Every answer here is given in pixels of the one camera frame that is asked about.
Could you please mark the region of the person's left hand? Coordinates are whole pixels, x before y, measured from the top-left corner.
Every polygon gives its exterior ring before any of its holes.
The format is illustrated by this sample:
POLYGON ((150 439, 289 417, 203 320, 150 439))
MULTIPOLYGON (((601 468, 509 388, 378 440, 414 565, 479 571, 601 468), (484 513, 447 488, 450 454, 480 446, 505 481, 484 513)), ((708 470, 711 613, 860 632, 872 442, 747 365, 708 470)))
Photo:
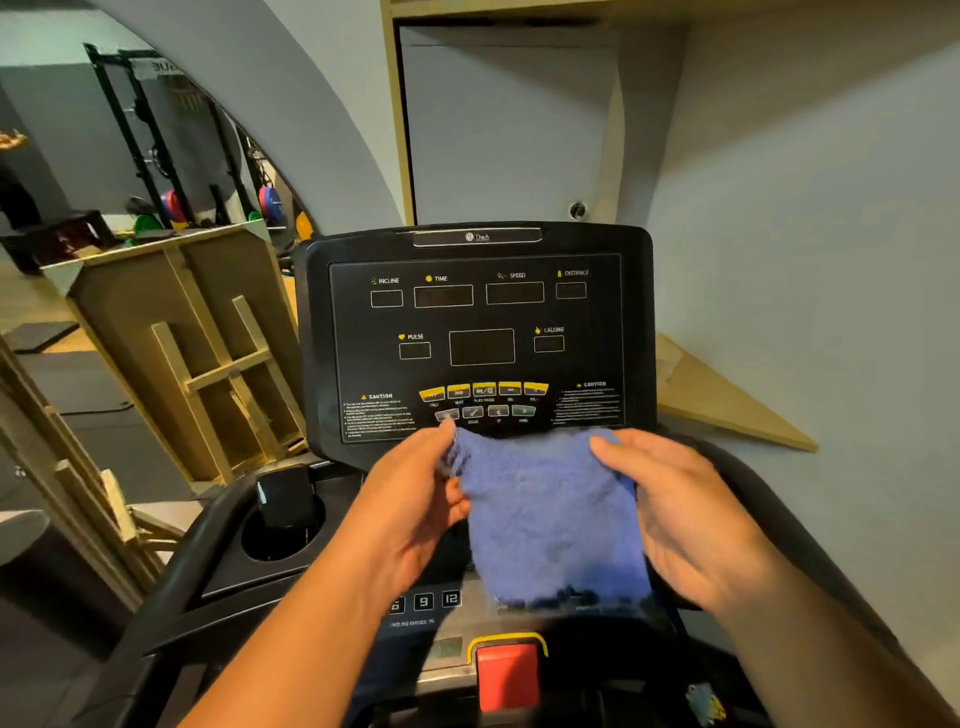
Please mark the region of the person's left hand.
POLYGON ((331 546, 378 601, 389 603, 424 571, 441 537, 444 459, 457 428, 446 420, 415 431, 369 472, 331 546))

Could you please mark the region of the person's right hand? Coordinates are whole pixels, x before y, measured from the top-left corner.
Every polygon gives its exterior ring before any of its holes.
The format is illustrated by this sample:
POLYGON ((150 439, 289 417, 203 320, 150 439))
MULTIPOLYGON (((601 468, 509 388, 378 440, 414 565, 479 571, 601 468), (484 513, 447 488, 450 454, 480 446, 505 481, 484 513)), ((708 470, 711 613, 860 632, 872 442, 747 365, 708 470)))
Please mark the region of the person's right hand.
POLYGON ((719 616, 766 577, 777 562, 773 544, 702 454, 643 430, 604 436, 637 438, 644 549, 676 593, 719 616))

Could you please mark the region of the blue terry cloth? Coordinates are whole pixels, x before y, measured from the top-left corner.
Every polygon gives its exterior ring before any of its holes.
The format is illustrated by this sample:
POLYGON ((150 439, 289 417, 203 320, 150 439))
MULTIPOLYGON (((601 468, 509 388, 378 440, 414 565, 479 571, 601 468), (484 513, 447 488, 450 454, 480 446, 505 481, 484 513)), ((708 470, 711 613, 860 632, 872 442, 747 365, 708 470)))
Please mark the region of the blue terry cloth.
POLYGON ((458 428, 443 467, 470 504, 472 562, 487 596, 527 610, 631 608, 653 596, 637 487, 592 452, 606 428, 494 439, 458 428))

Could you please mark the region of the person's right forearm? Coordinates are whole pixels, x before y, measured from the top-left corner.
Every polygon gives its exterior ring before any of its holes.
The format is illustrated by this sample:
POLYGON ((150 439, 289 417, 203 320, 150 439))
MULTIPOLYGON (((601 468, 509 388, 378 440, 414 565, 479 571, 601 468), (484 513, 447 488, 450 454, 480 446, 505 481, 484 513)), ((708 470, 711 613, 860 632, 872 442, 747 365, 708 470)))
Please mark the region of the person's right forearm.
POLYGON ((960 728, 935 687, 778 552, 715 591, 708 610, 774 728, 960 728))

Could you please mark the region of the person's left forearm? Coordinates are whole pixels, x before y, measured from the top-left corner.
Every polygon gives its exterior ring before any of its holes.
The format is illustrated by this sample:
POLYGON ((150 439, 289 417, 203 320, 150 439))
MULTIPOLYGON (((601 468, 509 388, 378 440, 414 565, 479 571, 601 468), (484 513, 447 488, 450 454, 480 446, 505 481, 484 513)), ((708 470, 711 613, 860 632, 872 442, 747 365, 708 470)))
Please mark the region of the person's left forearm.
POLYGON ((345 523, 177 728, 341 728, 394 569, 384 534, 345 523))

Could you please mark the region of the wooden triangular board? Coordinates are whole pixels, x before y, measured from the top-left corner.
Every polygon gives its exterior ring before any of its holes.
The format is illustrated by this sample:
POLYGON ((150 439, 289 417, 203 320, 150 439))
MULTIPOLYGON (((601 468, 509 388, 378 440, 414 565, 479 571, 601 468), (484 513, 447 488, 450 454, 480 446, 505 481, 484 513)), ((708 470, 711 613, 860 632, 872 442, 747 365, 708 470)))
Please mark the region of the wooden triangular board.
POLYGON ((810 436, 662 333, 655 334, 655 372, 660 414, 791 450, 820 450, 810 436))

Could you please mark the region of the black treadmill console panel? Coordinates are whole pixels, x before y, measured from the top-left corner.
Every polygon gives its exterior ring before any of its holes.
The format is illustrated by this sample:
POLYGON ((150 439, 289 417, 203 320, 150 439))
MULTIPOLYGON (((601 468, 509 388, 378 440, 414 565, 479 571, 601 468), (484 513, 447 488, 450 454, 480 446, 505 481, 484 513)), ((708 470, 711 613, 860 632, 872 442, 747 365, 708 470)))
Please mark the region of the black treadmill console panel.
POLYGON ((414 431, 654 431, 654 246, 640 226, 428 224, 292 252, 313 455, 368 471, 414 431))

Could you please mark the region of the black bottle in cup holder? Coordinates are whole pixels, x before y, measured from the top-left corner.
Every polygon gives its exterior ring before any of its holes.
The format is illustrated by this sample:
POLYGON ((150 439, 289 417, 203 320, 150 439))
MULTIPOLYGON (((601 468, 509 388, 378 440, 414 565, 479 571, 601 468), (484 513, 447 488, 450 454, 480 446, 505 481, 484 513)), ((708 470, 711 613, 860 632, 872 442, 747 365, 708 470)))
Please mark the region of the black bottle in cup holder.
POLYGON ((291 552, 307 546, 318 528, 308 467, 285 467, 262 474, 256 481, 256 491, 270 543, 291 552))

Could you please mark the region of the red emergency stop button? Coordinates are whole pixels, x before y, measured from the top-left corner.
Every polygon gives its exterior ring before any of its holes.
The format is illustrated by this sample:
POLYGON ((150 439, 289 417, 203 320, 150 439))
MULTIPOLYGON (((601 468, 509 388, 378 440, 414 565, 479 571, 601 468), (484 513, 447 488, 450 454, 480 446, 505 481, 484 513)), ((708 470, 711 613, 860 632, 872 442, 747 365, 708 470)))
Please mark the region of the red emergency stop button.
POLYGON ((485 642, 474 652, 482 714, 530 710, 542 703, 537 641, 485 642))

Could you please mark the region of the black treadmill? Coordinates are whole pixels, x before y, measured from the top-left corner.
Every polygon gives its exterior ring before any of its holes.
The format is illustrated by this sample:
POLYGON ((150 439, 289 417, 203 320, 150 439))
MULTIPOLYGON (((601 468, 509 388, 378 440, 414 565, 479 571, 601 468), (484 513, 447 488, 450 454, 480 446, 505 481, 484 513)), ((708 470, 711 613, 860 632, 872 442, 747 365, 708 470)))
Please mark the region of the black treadmill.
MULTIPOLYGON (((243 476, 207 505, 106 663, 76 726, 179 726, 258 626, 337 534, 369 470, 311 452, 243 476), (306 466, 316 534, 292 552, 270 543, 258 477, 306 466)), ((690 448, 719 473, 780 554, 930 685, 852 584, 786 506, 737 457, 690 448)), ((450 527, 414 584, 390 603, 341 728, 773 727, 735 645, 714 615, 655 570, 630 608, 527 610, 491 600, 475 569, 468 518, 450 527), (482 713, 474 652, 485 643, 538 642, 541 703, 482 713)))

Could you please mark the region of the wooden crate panel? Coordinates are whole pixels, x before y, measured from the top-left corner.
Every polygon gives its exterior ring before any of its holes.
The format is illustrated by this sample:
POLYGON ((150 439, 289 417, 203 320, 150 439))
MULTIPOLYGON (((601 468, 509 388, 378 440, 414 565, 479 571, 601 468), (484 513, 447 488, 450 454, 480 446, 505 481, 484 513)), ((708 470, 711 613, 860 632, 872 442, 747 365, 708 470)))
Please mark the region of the wooden crate panel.
POLYGON ((42 268, 192 484, 306 451, 295 306, 261 221, 42 268))

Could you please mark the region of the white cabinet door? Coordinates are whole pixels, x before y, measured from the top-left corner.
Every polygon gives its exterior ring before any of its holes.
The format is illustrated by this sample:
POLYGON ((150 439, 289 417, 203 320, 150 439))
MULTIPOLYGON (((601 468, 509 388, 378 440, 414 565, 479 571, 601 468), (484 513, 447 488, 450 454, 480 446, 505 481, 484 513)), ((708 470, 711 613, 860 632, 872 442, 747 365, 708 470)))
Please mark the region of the white cabinet door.
POLYGON ((590 219, 611 31, 405 26, 399 43, 418 224, 590 219))

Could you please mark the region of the black squat rack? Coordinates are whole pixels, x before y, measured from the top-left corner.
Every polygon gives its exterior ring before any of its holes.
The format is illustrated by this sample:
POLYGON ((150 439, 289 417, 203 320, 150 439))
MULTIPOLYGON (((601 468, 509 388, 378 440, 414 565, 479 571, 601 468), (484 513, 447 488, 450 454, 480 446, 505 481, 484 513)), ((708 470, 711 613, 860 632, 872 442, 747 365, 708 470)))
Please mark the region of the black squat rack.
POLYGON ((233 185, 243 222, 263 220, 258 201, 257 180, 247 185, 241 164, 255 161, 250 136, 227 115, 205 91, 171 60, 151 48, 120 48, 107 51, 84 41, 81 48, 92 68, 113 122, 126 145, 134 174, 145 188, 143 210, 172 232, 204 226, 205 218, 187 194, 184 179, 177 169, 174 152, 162 130, 159 116, 151 103, 148 82, 159 82, 173 98, 174 105, 188 113, 206 118, 225 165, 225 175, 233 185), (174 225, 162 206, 162 192, 174 188, 188 220, 174 225))

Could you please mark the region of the wooden frame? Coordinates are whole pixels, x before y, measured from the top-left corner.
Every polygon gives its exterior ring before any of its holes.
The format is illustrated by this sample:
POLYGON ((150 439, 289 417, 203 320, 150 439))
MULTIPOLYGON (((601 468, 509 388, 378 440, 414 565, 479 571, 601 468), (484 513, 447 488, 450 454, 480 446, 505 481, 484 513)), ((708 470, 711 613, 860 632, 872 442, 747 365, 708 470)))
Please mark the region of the wooden frame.
POLYGON ((130 504, 114 473, 97 467, 0 334, 0 448, 26 474, 52 519, 96 577, 136 612, 186 527, 156 504, 130 504))

